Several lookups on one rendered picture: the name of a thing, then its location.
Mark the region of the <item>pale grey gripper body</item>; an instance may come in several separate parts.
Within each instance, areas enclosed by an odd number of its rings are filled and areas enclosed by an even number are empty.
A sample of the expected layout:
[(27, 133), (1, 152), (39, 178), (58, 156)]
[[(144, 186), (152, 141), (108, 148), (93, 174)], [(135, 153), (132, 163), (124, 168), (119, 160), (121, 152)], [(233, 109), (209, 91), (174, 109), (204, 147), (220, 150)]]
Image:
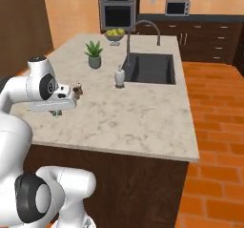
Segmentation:
[(74, 109), (75, 107), (74, 93), (55, 93), (48, 100), (31, 102), (30, 104), (30, 109), (33, 112), (62, 111)]

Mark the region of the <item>green plant in grey pot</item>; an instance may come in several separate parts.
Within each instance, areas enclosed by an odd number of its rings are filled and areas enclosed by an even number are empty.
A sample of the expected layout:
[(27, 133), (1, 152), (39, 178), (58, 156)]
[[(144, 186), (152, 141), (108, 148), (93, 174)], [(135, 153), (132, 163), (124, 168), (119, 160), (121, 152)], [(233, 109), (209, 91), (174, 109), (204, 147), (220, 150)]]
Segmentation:
[(100, 47), (100, 42), (94, 43), (90, 42), (86, 44), (87, 50), (85, 51), (85, 54), (89, 58), (89, 66), (92, 69), (99, 69), (101, 67), (101, 52), (103, 49)]

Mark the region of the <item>white soap dispenser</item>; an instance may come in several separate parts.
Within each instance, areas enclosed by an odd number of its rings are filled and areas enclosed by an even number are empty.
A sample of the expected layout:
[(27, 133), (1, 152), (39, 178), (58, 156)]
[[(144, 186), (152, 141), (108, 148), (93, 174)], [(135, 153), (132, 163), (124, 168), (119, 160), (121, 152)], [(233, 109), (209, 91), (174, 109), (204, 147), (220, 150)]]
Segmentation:
[(125, 81), (125, 71), (122, 69), (122, 66), (119, 65), (118, 69), (114, 72), (114, 80), (116, 87), (123, 87)]

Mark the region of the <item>dark wood tall cupboard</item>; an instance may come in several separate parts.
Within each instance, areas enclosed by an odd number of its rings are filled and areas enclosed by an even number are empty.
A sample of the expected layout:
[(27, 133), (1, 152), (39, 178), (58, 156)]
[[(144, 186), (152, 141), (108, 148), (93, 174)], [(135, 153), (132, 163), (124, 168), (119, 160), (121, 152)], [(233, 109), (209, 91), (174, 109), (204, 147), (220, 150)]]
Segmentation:
[(53, 51), (45, 0), (0, 0), (0, 75), (16, 75)]

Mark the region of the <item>grey fruit bowl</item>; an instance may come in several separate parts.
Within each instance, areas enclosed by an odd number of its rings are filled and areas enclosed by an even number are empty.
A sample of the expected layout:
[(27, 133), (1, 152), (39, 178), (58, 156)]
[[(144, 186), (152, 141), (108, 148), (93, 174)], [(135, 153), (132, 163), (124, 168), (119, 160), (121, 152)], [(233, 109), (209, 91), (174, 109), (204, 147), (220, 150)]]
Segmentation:
[(119, 46), (123, 35), (105, 35), (105, 37), (111, 42), (111, 46)]

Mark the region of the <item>grey arched tap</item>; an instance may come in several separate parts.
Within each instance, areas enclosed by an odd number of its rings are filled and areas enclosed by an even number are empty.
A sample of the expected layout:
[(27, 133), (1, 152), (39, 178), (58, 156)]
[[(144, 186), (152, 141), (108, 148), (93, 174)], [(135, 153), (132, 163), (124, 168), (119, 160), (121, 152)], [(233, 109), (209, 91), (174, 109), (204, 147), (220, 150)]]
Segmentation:
[(154, 24), (154, 22), (149, 21), (149, 20), (139, 20), (134, 23), (134, 25), (128, 30), (127, 33), (127, 62), (131, 62), (131, 48), (130, 48), (130, 43), (131, 43), (131, 32), (132, 30), (139, 24), (149, 24), (150, 26), (153, 26), (157, 32), (157, 40), (156, 40), (156, 46), (160, 46), (160, 30), (159, 28)]

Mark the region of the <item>dark grey sink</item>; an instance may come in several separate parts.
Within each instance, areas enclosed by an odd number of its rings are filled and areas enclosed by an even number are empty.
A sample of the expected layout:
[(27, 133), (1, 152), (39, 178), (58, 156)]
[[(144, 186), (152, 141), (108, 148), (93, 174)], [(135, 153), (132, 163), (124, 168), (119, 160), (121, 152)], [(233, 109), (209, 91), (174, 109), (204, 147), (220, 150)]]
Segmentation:
[(173, 56), (171, 54), (132, 52), (130, 63), (124, 61), (122, 69), (125, 71), (127, 82), (175, 84)]

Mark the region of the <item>dark wood island cabinet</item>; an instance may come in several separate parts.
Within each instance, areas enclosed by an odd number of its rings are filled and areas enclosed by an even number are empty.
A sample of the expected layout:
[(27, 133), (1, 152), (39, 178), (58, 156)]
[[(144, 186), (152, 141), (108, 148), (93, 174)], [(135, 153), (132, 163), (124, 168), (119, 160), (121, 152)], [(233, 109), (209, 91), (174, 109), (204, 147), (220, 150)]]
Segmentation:
[(174, 228), (186, 162), (31, 146), (24, 170), (34, 172), (49, 165), (95, 174), (96, 189), (84, 203), (97, 228)]

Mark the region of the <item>silver toaster oven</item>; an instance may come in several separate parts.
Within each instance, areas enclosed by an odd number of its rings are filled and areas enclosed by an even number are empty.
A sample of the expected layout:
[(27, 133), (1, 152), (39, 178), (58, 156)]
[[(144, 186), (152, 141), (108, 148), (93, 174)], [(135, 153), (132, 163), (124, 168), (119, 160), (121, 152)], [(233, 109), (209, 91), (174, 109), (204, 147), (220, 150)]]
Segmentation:
[(166, 0), (165, 14), (167, 16), (189, 16), (190, 0)]

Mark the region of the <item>dark wood cupboard run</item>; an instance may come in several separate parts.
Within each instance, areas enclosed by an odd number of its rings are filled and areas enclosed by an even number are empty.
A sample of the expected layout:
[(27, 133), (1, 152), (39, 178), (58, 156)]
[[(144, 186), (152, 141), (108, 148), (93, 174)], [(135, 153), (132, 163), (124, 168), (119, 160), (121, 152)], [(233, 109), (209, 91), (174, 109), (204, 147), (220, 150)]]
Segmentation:
[(181, 59), (188, 62), (232, 64), (243, 27), (241, 16), (230, 15), (138, 14), (137, 20), (152, 21), (161, 35), (175, 36)]

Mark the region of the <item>steel wall oven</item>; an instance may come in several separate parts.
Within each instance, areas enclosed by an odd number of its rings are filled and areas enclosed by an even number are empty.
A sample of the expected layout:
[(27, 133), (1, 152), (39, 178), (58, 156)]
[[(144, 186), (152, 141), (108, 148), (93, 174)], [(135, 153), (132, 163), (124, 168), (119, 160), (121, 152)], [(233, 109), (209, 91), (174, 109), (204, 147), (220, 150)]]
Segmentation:
[(136, 0), (99, 0), (101, 30), (130, 30), (135, 23)]

